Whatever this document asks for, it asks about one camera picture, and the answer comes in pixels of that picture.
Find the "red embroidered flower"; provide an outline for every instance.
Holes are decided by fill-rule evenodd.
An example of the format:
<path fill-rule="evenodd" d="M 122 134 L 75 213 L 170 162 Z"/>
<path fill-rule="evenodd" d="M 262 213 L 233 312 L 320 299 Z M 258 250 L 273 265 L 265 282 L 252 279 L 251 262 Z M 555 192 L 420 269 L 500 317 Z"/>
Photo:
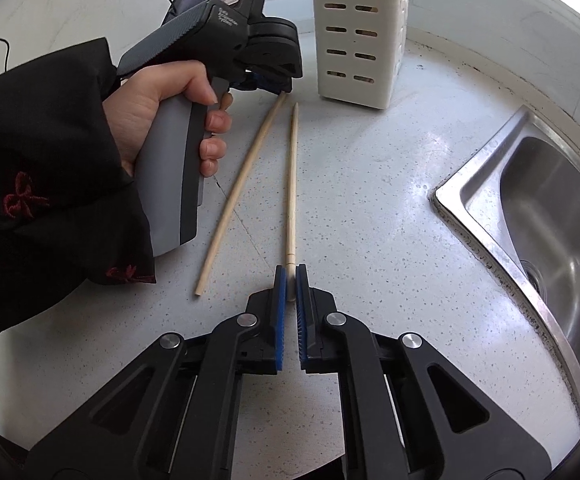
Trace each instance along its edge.
<path fill-rule="evenodd" d="M 124 283 L 157 283 L 154 276 L 135 276 L 136 266 L 128 265 L 125 271 L 112 267 L 106 271 L 106 276 Z"/>
<path fill-rule="evenodd" d="M 3 198 L 3 212 L 10 218 L 16 218 L 22 214 L 26 218 L 34 218 L 30 205 L 49 205 L 49 200 L 43 196 L 32 194 L 32 180 L 27 173 L 19 171 L 14 180 L 14 193 Z"/>

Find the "sink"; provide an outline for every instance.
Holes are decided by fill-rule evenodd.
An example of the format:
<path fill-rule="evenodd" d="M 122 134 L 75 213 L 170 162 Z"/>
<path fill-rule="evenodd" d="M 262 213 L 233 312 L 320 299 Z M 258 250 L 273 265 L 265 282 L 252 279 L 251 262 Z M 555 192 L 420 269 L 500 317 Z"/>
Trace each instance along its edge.
<path fill-rule="evenodd" d="M 580 412 L 580 154 L 521 107 L 433 202 L 550 336 Z"/>

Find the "metal bolt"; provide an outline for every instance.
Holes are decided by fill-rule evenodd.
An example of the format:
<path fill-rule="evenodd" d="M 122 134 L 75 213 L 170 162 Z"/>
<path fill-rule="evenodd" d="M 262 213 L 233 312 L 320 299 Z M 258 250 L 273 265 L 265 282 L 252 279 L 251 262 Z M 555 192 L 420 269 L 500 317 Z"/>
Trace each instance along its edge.
<path fill-rule="evenodd" d="M 326 321 L 332 326 L 341 326 L 345 324 L 347 318 L 345 314 L 341 314 L 340 312 L 330 312 L 326 316 Z"/>
<path fill-rule="evenodd" d="M 419 334 L 406 334 L 401 338 L 401 342 L 408 348 L 419 348 L 423 344 Z"/>
<path fill-rule="evenodd" d="M 181 344 L 181 338 L 177 334 L 165 334 L 159 339 L 161 348 L 172 350 Z"/>
<path fill-rule="evenodd" d="M 254 314 L 248 314 L 247 312 L 245 314 L 241 314 L 237 318 L 237 323 L 244 327 L 254 326 L 257 324 L 257 321 L 258 321 L 257 316 L 255 316 Z"/>

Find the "hand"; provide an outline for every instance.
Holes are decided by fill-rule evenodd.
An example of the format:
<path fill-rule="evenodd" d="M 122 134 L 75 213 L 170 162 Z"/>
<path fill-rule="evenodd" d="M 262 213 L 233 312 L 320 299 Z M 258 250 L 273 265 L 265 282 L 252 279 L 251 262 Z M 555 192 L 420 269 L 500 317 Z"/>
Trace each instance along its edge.
<path fill-rule="evenodd" d="M 202 105 L 217 103 L 205 66 L 198 61 L 175 61 L 142 68 L 103 101 L 103 111 L 119 149 L 121 165 L 130 175 L 134 174 L 134 162 L 144 145 L 159 103 L 180 93 Z M 220 109 L 208 112 L 205 118 L 208 132 L 224 134 L 230 129 L 232 119 L 225 110 L 231 104 L 232 96 L 225 94 Z M 203 176 L 217 172 L 218 160 L 225 155 L 225 150 L 225 142 L 216 137 L 201 142 L 199 155 Z"/>

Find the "white plastic basket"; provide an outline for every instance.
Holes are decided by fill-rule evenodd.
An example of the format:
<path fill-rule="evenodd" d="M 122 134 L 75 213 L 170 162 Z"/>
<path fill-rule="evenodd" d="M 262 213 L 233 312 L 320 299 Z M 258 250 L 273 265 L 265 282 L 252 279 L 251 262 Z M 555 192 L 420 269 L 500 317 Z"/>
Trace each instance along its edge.
<path fill-rule="evenodd" d="M 319 94 L 387 108 L 403 58 L 407 0 L 314 0 Z"/>

